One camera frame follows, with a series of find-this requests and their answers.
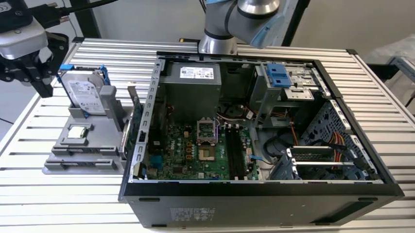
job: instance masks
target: slotted aluminum surface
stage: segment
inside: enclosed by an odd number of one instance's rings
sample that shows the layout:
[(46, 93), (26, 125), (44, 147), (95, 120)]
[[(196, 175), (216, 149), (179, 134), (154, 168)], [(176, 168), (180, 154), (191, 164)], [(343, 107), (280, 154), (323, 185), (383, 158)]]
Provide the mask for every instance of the slotted aluminum surface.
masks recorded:
[[(116, 96), (131, 105), (127, 86), (139, 86), (146, 101), (155, 52), (196, 52), (194, 43), (147, 43), (87, 39), (74, 45), (70, 63), (106, 64)], [(187, 232), (306, 231), (401, 233), (415, 231), (415, 124), (390, 91), (346, 50), (239, 46), (239, 54), (319, 59), (346, 102), (401, 183), (406, 198), (342, 227), (187, 229)], [(127, 204), (118, 203), (120, 175), (44, 175), (42, 167), (70, 115), (70, 100), (59, 84), (55, 97), (36, 95), (0, 143), (0, 232), (139, 232), (139, 220)]]

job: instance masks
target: power supply label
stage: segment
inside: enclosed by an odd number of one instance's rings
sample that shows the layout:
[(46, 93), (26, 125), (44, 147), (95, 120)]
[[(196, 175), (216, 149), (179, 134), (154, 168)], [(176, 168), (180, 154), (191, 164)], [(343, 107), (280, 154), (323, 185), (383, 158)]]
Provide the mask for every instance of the power supply label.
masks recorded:
[(91, 115), (104, 114), (104, 106), (98, 95), (95, 85), (88, 81), (68, 81), (70, 91), (75, 96), (74, 103)]
[(206, 67), (182, 67), (182, 79), (214, 79), (214, 68)]
[(215, 208), (170, 208), (174, 221), (212, 221)]

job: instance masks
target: circuit board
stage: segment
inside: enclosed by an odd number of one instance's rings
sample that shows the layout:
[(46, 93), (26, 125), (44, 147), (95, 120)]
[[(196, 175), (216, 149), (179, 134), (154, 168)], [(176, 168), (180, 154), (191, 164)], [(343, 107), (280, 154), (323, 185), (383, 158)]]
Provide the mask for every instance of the circuit board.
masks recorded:
[[(158, 155), (162, 156), (162, 164), (158, 169), (151, 164), (148, 179), (231, 180), (224, 128), (219, 127), (218, 142), (212, 146), (198, 143), (196, 127), (196, 124), (168, 126), (166, 151), (163, 155)], [(252, 151), (248, 129), (242, 129), (239, 136), (243, 161), (247, 161), (247, 148)], [(258, 180), (255, 161), (244, 163), (244, 169), (248, 170), (250, 167), (251, 171), (247, 172), (246, 179)]]

